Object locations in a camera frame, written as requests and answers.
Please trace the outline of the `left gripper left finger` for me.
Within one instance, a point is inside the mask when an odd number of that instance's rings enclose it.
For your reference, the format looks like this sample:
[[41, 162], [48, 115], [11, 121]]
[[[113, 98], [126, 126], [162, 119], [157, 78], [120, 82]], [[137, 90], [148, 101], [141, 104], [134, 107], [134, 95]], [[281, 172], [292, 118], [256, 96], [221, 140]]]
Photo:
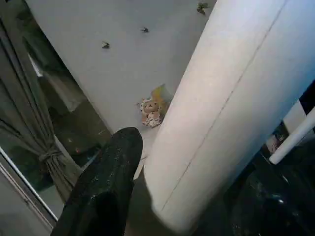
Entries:
[[135, 127], [112, 135], [93, 162], [79, 176], [54, 236], [122, 236], [143, 149]]

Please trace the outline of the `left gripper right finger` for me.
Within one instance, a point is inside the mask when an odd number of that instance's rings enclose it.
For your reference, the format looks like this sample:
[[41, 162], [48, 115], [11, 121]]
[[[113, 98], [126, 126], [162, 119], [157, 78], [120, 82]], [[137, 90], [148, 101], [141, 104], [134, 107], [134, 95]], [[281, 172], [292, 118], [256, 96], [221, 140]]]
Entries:
[[254, 171], [232, 208], [234, 236], [313, 236], [315, 212], [294, 199], [281, 185]]

